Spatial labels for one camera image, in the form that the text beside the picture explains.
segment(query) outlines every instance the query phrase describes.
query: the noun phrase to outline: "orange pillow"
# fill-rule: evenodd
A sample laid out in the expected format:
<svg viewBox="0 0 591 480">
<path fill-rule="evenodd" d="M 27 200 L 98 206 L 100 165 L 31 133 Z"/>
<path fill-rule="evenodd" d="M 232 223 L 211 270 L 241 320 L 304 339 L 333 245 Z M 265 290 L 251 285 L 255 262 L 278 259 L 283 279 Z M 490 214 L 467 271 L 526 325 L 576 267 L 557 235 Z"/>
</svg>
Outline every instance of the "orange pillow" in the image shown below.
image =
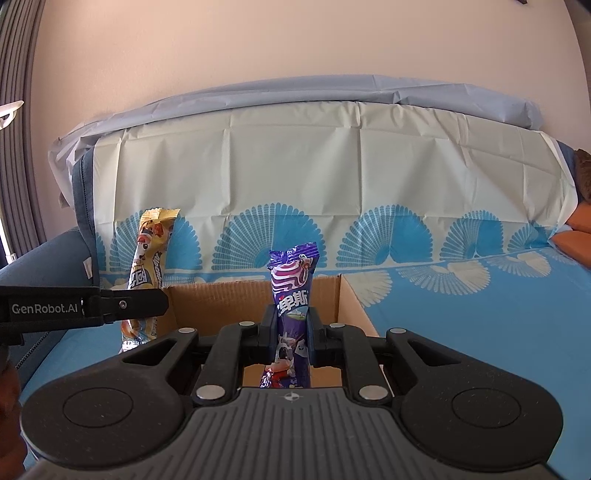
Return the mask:
<svg viewBox="0 0 591 480">
<path fill-rule="evenodd" d="M 591 233 L 591 203 L 579 203 L 566 224 L 573 230 Z"/>
<path fill-rule="evenodd" d="M 552 241 L 569 257 L 591 268 L 591 233 L 561 232 L 554 235 Z"/>
</svg>

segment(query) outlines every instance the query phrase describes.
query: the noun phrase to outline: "crosshair symbol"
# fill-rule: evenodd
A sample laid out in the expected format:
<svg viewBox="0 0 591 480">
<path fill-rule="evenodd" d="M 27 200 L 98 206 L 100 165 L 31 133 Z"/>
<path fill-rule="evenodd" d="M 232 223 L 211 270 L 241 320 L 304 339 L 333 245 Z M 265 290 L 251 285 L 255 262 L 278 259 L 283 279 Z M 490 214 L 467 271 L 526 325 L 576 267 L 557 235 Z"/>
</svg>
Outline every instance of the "crosshair symbol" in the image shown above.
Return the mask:
<svg viewBox="0 0 591 480">
<path fill-rule="evenodd" d="M 290 392 L 290 393 L 288 393 L 286 395 L 283 395 L 283 398 L 286 399 L 286 400 L 288 400 L 288 401 L 296 401 L 296 400 L 299 400 L 300 399 L 300 396 L 297 393 L 295 393 L 295 392 Z"/>
</svg>

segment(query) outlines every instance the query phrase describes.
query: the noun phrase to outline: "curtain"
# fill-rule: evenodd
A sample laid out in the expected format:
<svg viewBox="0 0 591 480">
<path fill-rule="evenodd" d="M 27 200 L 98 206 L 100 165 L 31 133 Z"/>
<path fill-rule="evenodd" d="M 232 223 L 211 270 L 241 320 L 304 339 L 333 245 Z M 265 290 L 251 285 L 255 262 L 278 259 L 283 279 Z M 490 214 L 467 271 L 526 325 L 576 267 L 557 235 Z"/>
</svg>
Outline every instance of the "curtain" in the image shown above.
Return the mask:
<svg viewBox="0 0 591 480">
<path fill-rule="evenodd" d="M 30 134 L 33 55 L 44 3 L 8 0 L 0 16 L 0 105 L 25 102 L 13 122 L 0 131 L 0 215 L 8 248 L 18 257 L 45 241 Z"/>
</svg>

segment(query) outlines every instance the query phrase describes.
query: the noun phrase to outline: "wall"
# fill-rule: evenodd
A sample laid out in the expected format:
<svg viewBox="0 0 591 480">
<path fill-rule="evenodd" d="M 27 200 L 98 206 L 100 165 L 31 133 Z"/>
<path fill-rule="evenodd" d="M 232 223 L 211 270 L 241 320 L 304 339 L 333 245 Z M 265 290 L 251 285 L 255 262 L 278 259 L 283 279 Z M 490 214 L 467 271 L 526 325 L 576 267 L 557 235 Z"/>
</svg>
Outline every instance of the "wall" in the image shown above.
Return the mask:
<svg viewBox="0 0 591 480">
<path fill-rule="evenodd" d="M 577 0 L 564 0 L 573 21 L 574 32 L 577 34 L 585 72 L 587 87 L 591 93 L 591 14 Z"/>
<path fill-rule="evenodd" d="M 591 148 L 586 79 L 557 0 L 49 0 L 31 95 L 47 236 L 74 225 L 46 159 L 77 124 L 205 87 L 376 73 L 467 82 L 536 101 L 544 129 Z"/>
</svg>

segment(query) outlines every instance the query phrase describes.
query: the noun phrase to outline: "textured grip pad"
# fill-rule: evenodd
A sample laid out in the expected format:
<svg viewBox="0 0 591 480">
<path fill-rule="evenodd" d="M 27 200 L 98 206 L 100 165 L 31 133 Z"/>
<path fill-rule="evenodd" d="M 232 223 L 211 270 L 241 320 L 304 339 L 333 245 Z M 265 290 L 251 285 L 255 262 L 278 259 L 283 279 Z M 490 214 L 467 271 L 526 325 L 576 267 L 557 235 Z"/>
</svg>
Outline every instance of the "textured grip pad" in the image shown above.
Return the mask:
<svg viewBox="0 0 591 480">
<path fill-rule="evenodd" d="M 104 479 L 550 480 L 542 465 L 506 473 L 467 472 L 418 450 L 384 408 L 357 405 L 341 388 L 243 388 L 219 407 L 194 411 L 163 450 L 107 471 L 41 461 L 23 478 Z"/>
</svg>

